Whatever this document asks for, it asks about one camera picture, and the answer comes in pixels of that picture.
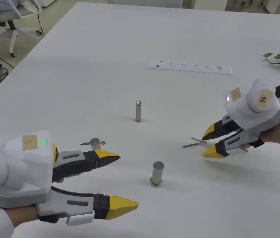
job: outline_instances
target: metal pin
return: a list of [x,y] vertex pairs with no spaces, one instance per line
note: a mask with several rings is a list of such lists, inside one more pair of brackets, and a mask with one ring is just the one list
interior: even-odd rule
[[207,143],[208,143],[206,140],[200,140],[200,139],[197,139],[197,138],[195,138],[195,137],[191,137],[191,139],[198,141],[198,143],[189,144],[189,145],[183,145],[183,146],[182,146],[183,149],[184,149],[184,148],[193,147],[193,146],[196,146],[196,145],[204,145],[204,144],[207,144]]
[[106,144],[106,141],[100,141],[98,138],[92,138],[90,142],[82,142],[80,145],[90,145],[92,150],[101,150],[101,145]]
[[207,144],[208,143],[206,140],[200,140],[200,139],[197,139],[195,137],[191,137],[191,139],[199,141],[200,143],[203,143],[203,144]]
[[199,142],[199,143],[194,143],[194,144],[189,144],[189,145],[183,145],[182,148],[189,148],[189,147],[193,147],[193,146],[196,146],[196,145],[203,145],[202,142]]
[[141,122],[141,107],[142,107],[142,102],[141,101],[136,101],[136,122]]
[[164,164],[161,161],[154,162],[152,177],[150,178],[150,184],[153,187],[160,187],[162,184],[162,173]]

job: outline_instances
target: chair leg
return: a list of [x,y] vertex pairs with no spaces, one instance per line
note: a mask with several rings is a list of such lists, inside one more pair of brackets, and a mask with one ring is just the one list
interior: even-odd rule
[[9,52],[12,57],[15,57],[13,50],[14,50],[15,40],[16,40],[17,36],[18,36],[17,30],[12,31],[11,41],[10,41],[10,46],[9,46]]

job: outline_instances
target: office chair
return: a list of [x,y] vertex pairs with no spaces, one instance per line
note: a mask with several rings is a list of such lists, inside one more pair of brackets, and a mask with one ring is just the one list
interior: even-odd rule
[[13,21],[17,19],[24,19],[26,17],[33,16],[33,15],[38,15],[39,13],[41,13],[42,8],[38,4],[37,0],[31,0],[33,6],[35,6],[37,9],[36,13],[32,13],[28,11],[23,6],[15,7],[11,2],[11,0],[6,0],[6,1],[11,6],[12,10],[0,11],[0,26],[5,27],[6,22],[9,25],[9,28],[6,28],[5,32],[0,34],[0,38],[3,37],[10,38],[9,53],[11,57],[15,57],[15,53],[13,50],[14,50],[15,40],[19,35],[26,35],[36,40],[41,40],[41,37],[39,36],[41,36],[43,32],[35,28],[16,28]]

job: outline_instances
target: chair wheel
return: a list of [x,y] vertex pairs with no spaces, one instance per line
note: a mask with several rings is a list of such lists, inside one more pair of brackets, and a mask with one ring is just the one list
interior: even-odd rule
[[39,36],[43,35],[43,31],[41,30],[36,30],[36,34],[38,34]]

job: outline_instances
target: white wall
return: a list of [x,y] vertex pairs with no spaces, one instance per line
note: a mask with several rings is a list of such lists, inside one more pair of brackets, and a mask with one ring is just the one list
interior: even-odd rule
[[227,0],[193,0],[192,8],[196,10],[225,11],[226,4]]

